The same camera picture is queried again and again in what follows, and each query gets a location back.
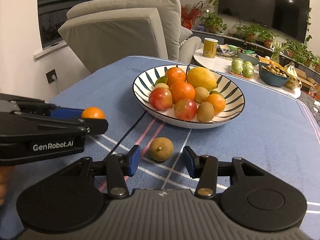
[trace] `television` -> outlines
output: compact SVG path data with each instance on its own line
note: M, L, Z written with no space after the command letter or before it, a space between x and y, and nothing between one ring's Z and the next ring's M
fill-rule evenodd
M302 43L310 0L219 0L218 13L258 23Z

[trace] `blue tablecloth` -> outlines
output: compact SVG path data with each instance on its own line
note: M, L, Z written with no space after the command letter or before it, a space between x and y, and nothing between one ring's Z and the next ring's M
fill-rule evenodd
M144 110L132 93L132 83L141 72L171 61L151 57L126 57L98 70L52 102L66 107L101 108L109 129L105 135L89 137L85 151L78 155L17 166L9 184L6 203L0 208L0 238L11 239L23 231L15 202L23 189L44 179L82 156L101 160L141 117ZM250 162L299 189L308 201L308 212L301 229L311 238L320 238L320 132L309 109L297 99L225 74L243 91L246 106L242 114L227 125L209 130L189 130L167 125L145 114L139 124L115 150L127 153L139 143L144 152L156 137L167 137L174 144L174 156L154 163L146 153L134 177L127 180L133 188L190 188L191 179L180 158L185 145L197 154L231 161L242 156ZM105 179L96 178L104 189ZM228 178L218 180L218 192L229 186Z

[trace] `yellow can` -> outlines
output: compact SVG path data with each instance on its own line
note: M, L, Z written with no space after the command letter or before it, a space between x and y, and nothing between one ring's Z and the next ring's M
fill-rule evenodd
M203 54L204 57L215 58L217 53L218 41L215 39L204 38Z

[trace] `gray armchair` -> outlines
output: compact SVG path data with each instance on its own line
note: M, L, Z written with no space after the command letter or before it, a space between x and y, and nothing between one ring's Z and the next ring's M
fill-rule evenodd
M199 37L179 46L179 0L93 0L67 18L58 32L91 73L133 55L190 63L203 46Z

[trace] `banana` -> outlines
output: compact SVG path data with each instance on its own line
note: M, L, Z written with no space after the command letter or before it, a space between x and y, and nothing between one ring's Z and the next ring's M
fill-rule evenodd
M291 62L288 65L284 66L283 71L287 73L289 76L289 80L284 84L286 87L294 90L296 88L301 89L302 83L300 79L298 78L296 69L294 68L294 63Z

